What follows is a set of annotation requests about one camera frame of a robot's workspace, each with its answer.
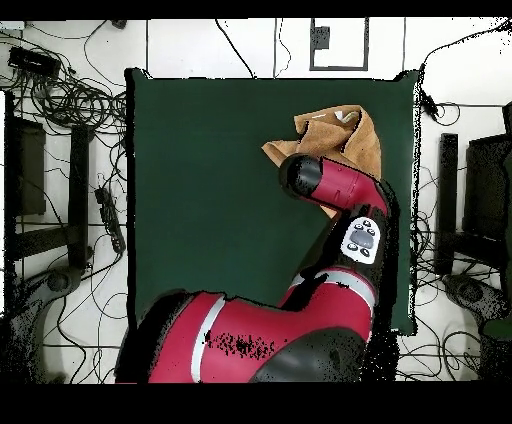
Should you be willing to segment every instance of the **green mat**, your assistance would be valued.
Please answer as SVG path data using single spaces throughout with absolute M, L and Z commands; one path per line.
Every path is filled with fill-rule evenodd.
M 173 288 L 224 291 L 275 305 L 327 223 L 289 198 L 261 146 L 297 139 L 293 116 L 360 104 L 382 148 L 382 176 L 401 208 L 393 328 L 408 316 L 413 86 L 336 79 L 150 79 L 135 87 L 136 314 Z

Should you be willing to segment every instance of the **white floor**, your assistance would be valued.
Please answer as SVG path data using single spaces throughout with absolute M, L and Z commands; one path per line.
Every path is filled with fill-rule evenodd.
M 347 22 L 330 20 L 325 25 L 338 28 L 338 40 L 343 40 L 343 25 Z M 220 20 L 220 24 L 229 34 L 233 44 L 239 50 L 249 67 L 259 78 L 270 78 L 273 74 L 273 37 L 274 19 L 249 20 Z M 403 68 L 417 69 L 428 52 L 437 46 L 455 41 L 462 36 L 482 31 L 497 25 L 493 18 L 370 18 L 370 52 L 367 72 L 310 72 L 309 71 L 309 19 L 284 18 L 281 29 L 281 40 L 288 48 L 288 53 L 281 44 L 277 44 L 276 72 L 282 78 L 379 78 L 392 79 Z M 58 37 L 88 36 L 101 21 L 59 21 L 31 22 L 36 28 Z M 152 20 L 128 21 L 124 30 L 118 30 L 107 22 L 95 33 L 87 43 L 87 56 L 90 62 L 104 75 L 102 77 L 87 62 L 84 55 L 84 38 L 63 40 L 45 35 L 35 28 L 27 27 L 23 31 L 23 39 L 19 41 L 0 34 L 0 75 L 11 75 L 6 65 L 9 44 L 33 47 L 30 43 L 41 45 L 58 53 L 64 54 L 70 61 L 78 77 L 88 77 L 108 86 L 114 94 L 123 91 L 123 87 L 114 85 L 124 83 L 125 68 L 140 67 L 148 69 L 153 77 L 249 77 L 247 69 L 233 53 L 223 34 L 218 30 L 213 20 Z M 461 107 L 460 119 L 450 127 L 443 127 L 433 122 L 429 117 L 422 116 L 422 150 L 421 165 L 429 168 L 433 177 L 437 175 L 437 152 L 440 135 L 443 132 L 454 132 L 459 135 L 459 167 L 465 164 L 465 146 L 469 140 L 479 137 L 500 134 L 504 132 L 503 118 L 499 105 L 512 101 L 512 80 L 507 78 L 512 70 L 512 47 L 510 35 L 506 33 L 491 33 L 482 37 L 470 39 L 430 56 L 427 62 L 424 89 L 430 93 L 437 103 L 455 102 L 460 104 L 481 105 L 479 107 Z M 348 51 L 343 42 L 336 47 L 341 52 Z M 30 99 L 24 101 L 24 111 L 33 108 Z M 456 116 L 454 108 L 447 108 L 442 122 L 449 123 Z M 114 144 L 118 139 L 115 135 L 102 139 L 107 144 Z M 67 164 L 57 159 L 67 159 L 69 155 L 69 138 L 66 136 L 48 136 L 48 151 L 46 169 L 60 167 L 67 175 Z M 92 142 L 90 184 L 97 187 L 101 184 L 101 173 L 109 175 L 111 164 L 108 157 L 109 149 L 97 139 Z M 121 161 L 119 168 L 125 167 Z M 48 172 L 45 182 L 46 191 L 62 220 L 66 222 L 67 211 L 67 180 L 57 171 Z M 462 220 L 464 171 L 459 173 L 458 224 Z M 420 184 L 428 182 L 430 176 L 425 169 L 420 172 Z M 115 184 L 114 195 L 118 197 L 117 208 L 126 208 L 126 197 L 123 190 L 124 182 Z M 430 184 L 420 193 L 420 210 L 430 214 L 435 202 L 435 186 Z M 434 217 L 430 219 L 434 228 Z M 120 214 L 120 222 L 126 221 L 126 213 Z M 55 216 L 48 207 L 43 217 L 25 217 L 25 221 L 38 223 L 54 223 Z M 94 196 L 90 198 L 89 221 L 101 224 L 98 207 Z M 40 228 L 38 225 L 24 224 L 24 231 Z M 91 226 L 89 240 L 92 246 L 96 239 L 104 234 L 101 226 Z M 108 237 L 98 241 L 95 254 L 95 269 L 110 264 L 115 258 Z M 25 277 L 33 275 L 58 256 L 65 249 L 28 258 L 22 264 L 17 264 L 17 271 Z M 462 270 L 464 264 L 456 264 L 455 270 Z M 101 273 L 91 280 L 84 282 L 68 298 L 66 313 L 70 313 L 84 299 L 85 302 L 69 315 L 62 324 L 64 332 L 78 343 L 87 346 L 111 346 L 101 349 L 101 370 L 97 370 L 101 379 L 112 382 L 112 372 L 119 346 L 126 328 L 126 319 L 111 319 L 103 317 L 89 296 L 91 284 L 98 305 L 103 308 L 108 299 L 116 293 L 126 293 L 127 257 L 112 267 L 108 274 Z M 125 315 L 125 295 L 117 295 L 105 306 L 105 312 L 113 317 Z M 476 334 L 473 319 L 469 314 L 454 306 L 447 300 L 444 293 L 437 292 L 435 287 L 425 286 L 418 291 L 417 316 L 428 324 L 439 338 L 456 330 L 470 331 Z M 45 333 L 45 343 L 48 345 L 68 345 L 54 329 L 58 314 L 62 309 L 62 301 L 52 306 L 48 315 Z M 417 375 L 421 380 L 449 379 L 444 364 L 441 365 L 436 355 L 436 336 L 425 325 L 419 322 L 416 336 L 404 337 L 400 340 L 404 354 L 422 345 L 430 345 L 416 350 L 416 356 L 404 356 L 400 360 L 400 370 L 404 373 L 438 374 L 436 377 Z M 447 347 L 454 354 L 469 352 L 478 354 L 478 345 L 468 337 L 455 336 L 449 340 Z M 99 378 L 93 370 L 93 357 L 97 348 L 87 348 L 87 359 L 78 372 L 75 382 L 97 383 Z M 82 362 L 83 355 L 79 349 L 72 347 L 45 347 L 48 367 L 51 371 L 64 371 L 68 381 Z M 472 379 L 474 373 L 467 367 L 452 370 L 458 380 Z

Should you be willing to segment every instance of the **brown towel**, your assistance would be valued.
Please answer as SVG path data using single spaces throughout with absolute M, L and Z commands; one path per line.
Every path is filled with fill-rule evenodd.
M 298 141 L 271 141 L 262 147 L 280 166 L 293 153 L 327 157 L 380 180 L 380 143 L 368 113 L 357 105 L 337 106 L 294 117 Z M 336 212 L 321 207 L 329 217 Z

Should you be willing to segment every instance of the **white stripe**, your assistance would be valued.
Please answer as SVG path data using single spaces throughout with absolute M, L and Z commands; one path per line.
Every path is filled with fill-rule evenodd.
M 361 297 L 366 302 L 373 316 L 375 296 L 370 287 L 368 287 L 368 284 L 366 284 L 366 282 L 352 274 L 343 271 L 322 271 L 315 275 L 315 278 L 320 277 L 321 275 L 324 274 L 327 274 L 326 283 L 343 284 L 345 286 L 348 286 L 350 290 L 359 295 L 359 297 Z
M 194 350 L 192 351 L 192 364 L 190 366 L 190 373 L 192 374 L 194 383 L 199 383 L 199 381 L 201 381 L 201 360 L 203 359 L 203 352 L 206 343 L 206 333 L 208 333 L 208 331 L 213 327 L 213 323 L 215 322 L 217 315 L 219 315 L 219 312 L 225 304 L 226 301 L 224 300 L 224 296 L 217 299 L 208 312 L 208 315 L 206 315 L 206 318 L 199 329 L 199 333 L 197 334 Z

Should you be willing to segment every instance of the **red robot arm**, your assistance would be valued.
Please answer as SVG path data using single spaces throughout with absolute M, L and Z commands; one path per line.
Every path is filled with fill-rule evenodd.
M 129 332 L 117 382 L 355 381 L 383 264 L 390 260 L 392 191 L 342 164 L 292 155 L 290 195 L 339 211 L 322 248 L 277 307 L 223 293 L 169 294 Z

